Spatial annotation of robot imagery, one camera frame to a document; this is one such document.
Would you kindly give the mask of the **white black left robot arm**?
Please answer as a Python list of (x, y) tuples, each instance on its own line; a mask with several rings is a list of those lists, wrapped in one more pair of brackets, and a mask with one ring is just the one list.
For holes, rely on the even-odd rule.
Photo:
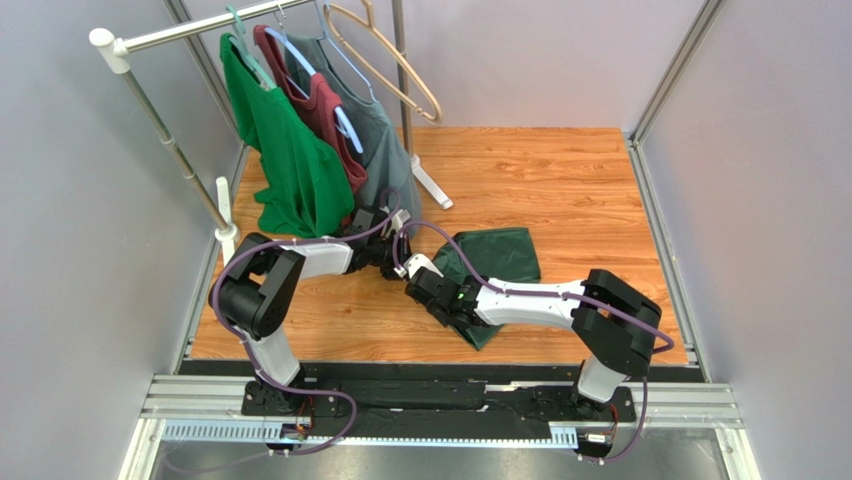
[(273, 240), (248, 235), (212, 284), (208, 304), (238, 337), (256, 376), (288, 394), (305, 395), (290, 383), (303, 373), (283, 323), (301, 280), (348, 275), (368, 266), (396, 276), (394, 234), (411, 219), (402, 208), (362, 207), (341, 237)]

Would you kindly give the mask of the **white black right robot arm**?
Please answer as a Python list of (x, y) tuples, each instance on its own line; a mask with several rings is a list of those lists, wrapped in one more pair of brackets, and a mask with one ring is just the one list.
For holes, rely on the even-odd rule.
[(459, 331), (528, 324), (574, 332), (590, 352), (574, 395), (598, 405), (610, 402), (627, 378), (647, 374), (662, 336), (659, 305), (602, 269), (584, 280), (528, 284), (475, 276), (458, 283), (434, 268), (411, 267), (405, 292)]

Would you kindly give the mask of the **dark green cloth napkin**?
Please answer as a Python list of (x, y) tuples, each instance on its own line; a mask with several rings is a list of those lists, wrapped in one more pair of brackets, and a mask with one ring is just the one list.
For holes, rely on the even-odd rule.
[[(453, 240), (469, 263), (483, 277), (496, 277), (516, 283), (539, 283), (541, 270), (530, 232), (525, 227), (459, 232)], [(470, 272), (458, 252), (445, 243), (432, 258), (444, 276), (461, 283)], [(471, 347), (479, 351), (501, 327), (452, 327)]]

